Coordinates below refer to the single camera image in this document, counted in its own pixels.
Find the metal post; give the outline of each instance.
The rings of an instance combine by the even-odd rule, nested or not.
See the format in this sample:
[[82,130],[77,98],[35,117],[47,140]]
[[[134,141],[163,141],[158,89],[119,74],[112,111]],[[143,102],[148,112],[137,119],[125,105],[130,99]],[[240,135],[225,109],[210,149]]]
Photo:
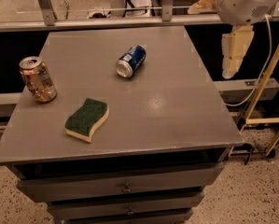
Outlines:
[[42,10],[43,19],[47,26],[53,26],[57,20],[50,0],[38,0]]
[[173,5],[174,0],[162,0],[161,8],[161,18],[163,21],[170,21],[173,17]]

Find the can lid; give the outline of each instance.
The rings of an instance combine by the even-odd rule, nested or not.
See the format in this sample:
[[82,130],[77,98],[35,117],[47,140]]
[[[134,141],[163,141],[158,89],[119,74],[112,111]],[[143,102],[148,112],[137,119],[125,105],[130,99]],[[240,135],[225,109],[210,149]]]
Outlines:
[[117,61],[117,72],[121,77],[131,77],[133,70],[130,65],[122,60]]
[[39,66],[42,60],[37,56],[29,56],[20,61],[20,68],[22,69],[33,69]]

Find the white cable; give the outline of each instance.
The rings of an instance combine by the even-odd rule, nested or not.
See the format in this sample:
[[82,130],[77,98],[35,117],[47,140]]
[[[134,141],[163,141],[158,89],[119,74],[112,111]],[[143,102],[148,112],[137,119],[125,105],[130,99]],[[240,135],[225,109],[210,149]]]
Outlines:
[[262,76],[263,72],[265,71],[266,66],[267,66],[267,64],[268,64],[268,62],[269,62],[269,60],[270,60],[270,58],[271,58],[271,55],[272,55],[272,35],[271,35],[271,26],[270,26],[270,22],[269,22],[268,16],[267,16],[267,15],[264,15],[264,18],[265,18],[265,20],[266,20],[266,22],[267,22],[268,32],[269,32],[269,42],[270,42],[269,56],[268,56],[268,58],[267,58],[265,64],[263,65],[263,67],[262,67],[262,69],[261,69],[261,71],[260,71],[260,74],[259,74],[259,76],[258,76],[257,81],[255,82],[255,85],[254,85],[253,90],[249,93],[249,95],[248,95],[247,97],[245,97],[244,100],[241,101],[241,102],[238,103],[238,104],[228,104],[228,103],[224,103],[226,106],[230,106],[230,107],[240,106],[240,105],[242,105],[243,103],[247,102],[247,101],[250,99],[251,95],[253,94],[253,92],[255,91],[255,89],[258,87],[258,84],[259,84],[259,82],[260,82],[260,80],[261,80],[261,76]]

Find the white robot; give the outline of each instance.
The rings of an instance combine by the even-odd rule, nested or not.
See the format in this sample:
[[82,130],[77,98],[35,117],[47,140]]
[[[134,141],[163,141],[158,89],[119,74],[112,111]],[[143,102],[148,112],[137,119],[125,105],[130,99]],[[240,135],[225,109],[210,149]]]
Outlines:
[[188,14],[216,12],[232,25],[232,32],[222,36],[223,74],[232,78],[240,69],[254,36],[252,24],[262,21],[278,0],[200,0]]

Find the sponge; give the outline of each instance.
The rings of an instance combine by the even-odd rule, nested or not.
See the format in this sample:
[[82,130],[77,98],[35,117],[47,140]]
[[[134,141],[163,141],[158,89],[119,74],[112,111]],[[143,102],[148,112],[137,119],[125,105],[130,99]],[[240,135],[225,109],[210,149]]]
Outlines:
[[87,98],[65,122],[68,135],[91,143],[94,132],[106,121],[109,115],[108,105],[101,101]]

